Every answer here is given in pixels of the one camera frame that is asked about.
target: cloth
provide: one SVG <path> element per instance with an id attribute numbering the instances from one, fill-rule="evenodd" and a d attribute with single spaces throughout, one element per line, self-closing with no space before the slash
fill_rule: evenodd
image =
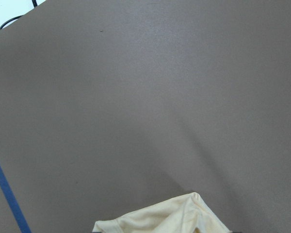
<path id="1" fill-rule="evenodd" d="M 190 193 L 97 221 L 93 233 L 231 233 L 198 193 Z"/>

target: black cord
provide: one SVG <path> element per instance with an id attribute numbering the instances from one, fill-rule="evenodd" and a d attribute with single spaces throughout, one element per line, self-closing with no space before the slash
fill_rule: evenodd
<path id="1" fill-rule="evenodd" d="M 33 4 L 33 7 L 34 7 L 34 8 L 38 6 L 36 0 L 32 0 L 32 4 Z M 14 18 L 12 18 L 12 19 L 9 19 L 8 21 L 6 21 L 5 23 L 3 23 L 3 24 L 1 25 L 0 30 L 1 30 L 2 28 L 4 28 L 4 26 L 7 25 L 8 23 L 10 23 L 10 22 L 12 22 L 12 21 L 14 21 L 14 20 L 16 20 L 16 19 L 19 19 L 20 17 L 22 17 L 22 16 L 16 16 L 16 17 L 14 17 Z"/>
<path id="2" fill-rule="evenodd" d="M 1 25 L 0 30 L 1 30 L 5 25 L 7 25 L 9 22 L 12 22 L 12 21 L 14 21 L 14 20 L 16 20 L 16 19 L 19 19 L 20 17 L 22 17 L 22 16 L 16 16 L 16 17 L 14 17 L 14 18 L 12 18 L 12 19 L 9 19 L 8 21 L 6 21 L 5 23 L 3 23 L 3 24 Z"/>
<path id="3" fill-rule="evenodd" d="M 37 1 L 36 0 L 32 0 L 32 3 L 33 3 L 33 7 L 37 7 L 38 4 L 37 4 Z"/>

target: gray table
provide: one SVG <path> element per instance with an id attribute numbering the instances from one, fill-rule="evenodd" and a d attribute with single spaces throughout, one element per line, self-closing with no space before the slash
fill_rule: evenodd
<path id="1" fill-rule="evenodd" d="M 291 1 L 46 1 L 0 31 L 0 163 L 33 233 L 191 191 L 291 233 Z"/>

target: blue tape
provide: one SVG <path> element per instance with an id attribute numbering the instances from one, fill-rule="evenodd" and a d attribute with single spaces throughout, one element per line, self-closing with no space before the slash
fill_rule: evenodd
<path id="1" fill-rule="evenodd" d="M 31 233 L 31 230 L 27 224 L 27 221 L 18 205 L 18 202 L 9 186 L 8 181 L 5 178 L 5 175 L 0 167 L 0 187 L 4 196 L 9 203 L 10 209 L 14 215 L 14 218 L 18 224 L 18 227 L 22 233 Z"/>

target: white wall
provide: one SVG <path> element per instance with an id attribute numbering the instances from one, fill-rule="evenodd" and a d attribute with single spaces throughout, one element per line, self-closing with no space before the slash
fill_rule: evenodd
<path id="1" fill-rule="evenodd" d="M 40 5 L 44 1 L 37 0 L 37 4 Z M 31 0 L 0 0 L 0 26 L 9 19 L 24 15 L 32 9 L 33 4 Z"/>

